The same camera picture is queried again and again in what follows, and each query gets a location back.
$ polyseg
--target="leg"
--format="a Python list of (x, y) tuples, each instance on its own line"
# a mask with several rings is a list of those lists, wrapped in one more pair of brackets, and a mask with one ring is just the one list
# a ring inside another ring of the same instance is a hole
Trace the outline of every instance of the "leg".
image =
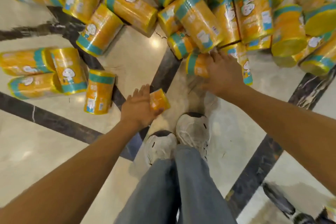
[(115, 224), (168, 224), (180, 205), (176, 165), (170, 159), (177, 140), (171, 132), (157, 132), (146, 142), (149, 164)]
[(210, 177), (206, 162), (207, 118), (184, 114), (176, 126), (181, 145), (174, 151), (181, 196), (179, 223), (237, 224), (226, 200)]

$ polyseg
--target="person's right hand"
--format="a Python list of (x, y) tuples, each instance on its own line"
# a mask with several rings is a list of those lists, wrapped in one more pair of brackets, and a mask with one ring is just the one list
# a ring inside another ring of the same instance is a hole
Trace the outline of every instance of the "person's right hand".
[(242, 67), (231, 55), (213, 51), (207, 58), (209, 79), (202, 85), (204, 90), (232, 103), (246, 89)]

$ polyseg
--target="hand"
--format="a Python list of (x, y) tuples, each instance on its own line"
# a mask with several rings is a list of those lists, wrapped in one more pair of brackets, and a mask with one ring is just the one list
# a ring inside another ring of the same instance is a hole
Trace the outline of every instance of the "hand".
[(149, 126), (162, 112), (162, 109), (154, 111), (150, 108), (149, 84), (147, 84), (143, 85), (140, 90), (135, 89), (133, 96), (128, 96), (121, 107), (120, 121), (134, 122), (140, 130)]
[(232, 103), (246, 89), (242, 67), (231, 55), (214, 51), (207, 58), (209, 79), (202, 85), (204, 90)]

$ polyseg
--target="person's right arm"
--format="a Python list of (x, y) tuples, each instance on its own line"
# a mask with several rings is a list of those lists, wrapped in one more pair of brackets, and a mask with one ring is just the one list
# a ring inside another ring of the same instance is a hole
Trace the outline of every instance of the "person's right arm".
[(336, 120), (262, 94), (243, 82), (236, 59), (208, 58), (205, 90), (238, 106), (336, 195)]

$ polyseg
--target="person's left arm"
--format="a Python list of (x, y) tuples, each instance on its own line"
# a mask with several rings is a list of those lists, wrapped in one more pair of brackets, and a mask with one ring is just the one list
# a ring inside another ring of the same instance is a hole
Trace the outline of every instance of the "person's left arm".
[(136, 89), (110, 132), (0, 209), (0, 223), (80, 223), (126, 144), (161, 112), (149, 107), (149, 85)]

